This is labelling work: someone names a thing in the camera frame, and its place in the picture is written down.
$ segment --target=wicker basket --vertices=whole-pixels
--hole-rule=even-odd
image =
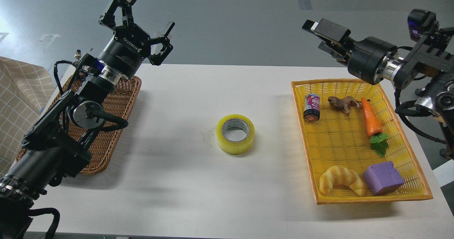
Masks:
[[[63,89],[66,89],[68,84],[69,79],[63,86]],[[77,91],[81,85],[82,82],[76,80],[74,81],[71,89],[73,91]],[[115,92],[108,94],[106,99],[104,100],[104,110],[107,113],[119,116],[127,120],[129,118],[129,115],[131,114],[131,110],[134,106],[141,85],[142,81],[136,76],[129,80],[121,78],[115,85]],[[52,104],[54,104],[58,100],[58,98],[60,98],[60,94],[55,97]],[[112,122],[106,122],[105,126],[110,126],[112,124]],[[85,131],[85,129],[82,129],[70,122],[68,134],[73,139],[79,139],[79,137],[81,137],[81,135]],[[100,132],[89,149],[93,153],[90,163],[79,174],[91,175],[104,171],[109,164],[110,158],[112,157],[112,153],[115,146],[117,145],[122,131],[123,130],[117,130],[113,132]],[[16,155],[16,160],[19,160],[25,154],[25,152],[25,150],[21,150]]]
[[[379,84],[370,85],[359,79],[317,79],[292,82],[292,88],[312,190],[318,205],[433,198],[418,160]],[[303,119],[305,95],[309,93],[320,96],[320,119],[313,123]],[[330,96],[344,98],[348,95],[357,100],[361,97],[370,99],[384,132],[390,136],[385,157],[380,157],[370,149],[362,110],[352,107],[350,116],[347,116],[331,108],[327,100]],[[364,181],[362,174],[370,165],[386,161],[393,161],[405,180],[405,184],[392,193],[374,196],[367,187],[366,195],[359,197],[345,186],[336,186],[327,195],[319,191],[320,176],[333,165],[356,171]]]

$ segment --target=purple block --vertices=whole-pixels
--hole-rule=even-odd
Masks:
[[[405,183],[392,161],[370,165],[363,177],[373,195],[393,192]]]

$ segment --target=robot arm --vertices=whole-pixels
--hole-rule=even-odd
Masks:
[[[110,42],[94,58],[85,54],[73,65],[76,71],[70,81],[81,72],[88,72],[77,92],[68,89],[56,103],[26,133],[22,147],[27,150],[15,166],[0,179],[0,238],[22,238],[28,229],[31,216],[52,213],[54,223],[46,238],[52,238],[58,225],[59,214],[55,209],[30,210],[47,185],[57,186],[63,177],[75,177],[89,164],[90,145],[101,131],[123,129],[128,122],[104,111],[102,103],[108,93],[115,91],[121,77],[131,79],[145,58],[160,65],[172,50],[168,35],[175,23],[171,22],[166,33],[150,38],[133,21],[131,7],[137,0],[113,0],[99,19],[99,24],[115,33]],[[115,25],[115,10],[121,7],[123,24]],[[160,53],[151,54],[151,45],[162,44]],[[69,119],[76,126],[86,129],[80,139],[68,136]],[[113,126],[104,127],[106,121]]]
[[[454,150],[454,58],[444,51],[454,28],[439,29],[435,13],[418,9],[409,14],[408,27],[416,45],[409,48],[410,53],[405,58],[399,57],[399,48],[395,45],[375,37],[354,41],[349,37],[349,29],[326,19],[320,22],[307,20],[302,29],[322,39],[319,48],[347,66],[348,72],[355,77],[369,84],[377,84],[383,79],[393,82],[396,113],[402,121],[417,134],[447,144],[447,155],[454,158],[451,152]],[[418,100],[401,105],[400,91],[416,80],[418,73],[431,77],[430,83]],[[405,116],[435,117],[440,122],[445,141],[419,131]]]

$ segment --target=beige fabric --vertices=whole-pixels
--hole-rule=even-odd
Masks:
[[[10,168],[21,139],[54,92],[40,66],[0,56],[0,175]]]

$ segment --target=packing tape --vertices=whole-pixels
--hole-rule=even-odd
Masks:
[[[225,137],[230,130],[242,130],[246,136],[239,141],[232,141]],[[239,155],[248,151],[254,142],[255,129],[253,123],[245,116],[232,114],[223,117],[216,127],[217,144],[226,153]]]

